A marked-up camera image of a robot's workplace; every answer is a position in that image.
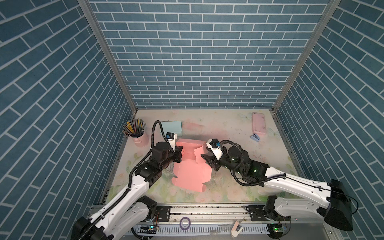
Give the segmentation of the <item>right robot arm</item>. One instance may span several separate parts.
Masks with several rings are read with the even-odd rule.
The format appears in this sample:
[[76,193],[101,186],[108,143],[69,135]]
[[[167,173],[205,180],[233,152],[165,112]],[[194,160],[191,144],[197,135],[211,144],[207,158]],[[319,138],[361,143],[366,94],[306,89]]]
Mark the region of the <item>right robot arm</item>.
[[338,180],[316,182],[284,173],[267,164],[253,161],[246,151],[241,154],[231,147],[228,153],[212,150],[211,154],[202,154],[205,162],[215,171],[221,167],[231,172],[234,180],[243,187],[267,187],[281,190],[301,197],[306,206],[290,205],[288,201],[269,196],[264,212],[270,219],[279,220],[293,214],[314,215],[328,225],[351,232],[353,230],[352,202],[344,184]]

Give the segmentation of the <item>mint green paper box sheet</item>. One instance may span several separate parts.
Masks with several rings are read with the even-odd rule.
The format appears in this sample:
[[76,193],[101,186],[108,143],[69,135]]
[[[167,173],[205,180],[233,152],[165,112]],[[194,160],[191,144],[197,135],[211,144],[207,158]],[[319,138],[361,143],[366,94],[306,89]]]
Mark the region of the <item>mint green paper box sheet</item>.
[[182,126],[183,126],[182,121],[163,121],[162,122],[162,127],[165,134],[174,133],[174,134],[177,134],[178,137],[181,137],[183,135]]

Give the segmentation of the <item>pink paper box sheet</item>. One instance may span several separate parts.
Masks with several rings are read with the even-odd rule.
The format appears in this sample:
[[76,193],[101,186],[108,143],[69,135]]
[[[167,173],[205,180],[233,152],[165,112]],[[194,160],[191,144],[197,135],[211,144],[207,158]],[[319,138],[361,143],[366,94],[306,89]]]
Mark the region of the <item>pink paper box sheet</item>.
[[203,193],[211,180],[212,168],[202,158],[207,152],[206,142],[199,140],[180,139],[176,142],[182,147],[182,161],[174,163],[172,183],[182,189]]

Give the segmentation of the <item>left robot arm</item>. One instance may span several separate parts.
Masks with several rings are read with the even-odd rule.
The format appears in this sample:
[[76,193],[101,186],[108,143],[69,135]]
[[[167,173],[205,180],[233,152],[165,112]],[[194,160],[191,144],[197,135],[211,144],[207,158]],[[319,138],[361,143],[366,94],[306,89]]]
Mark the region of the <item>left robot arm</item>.
[[72,240],[119,240],[135,225],[154,218],[157,202],[146,196],[150,187],[172,163],[182,161],[182,147],[176,145],[177,135],[162,133],[164,140],[155,143],[156,126],[151,134],[151,148],[129,174],[129,182],[108,204],[88,219],[79,218],[72,230]]

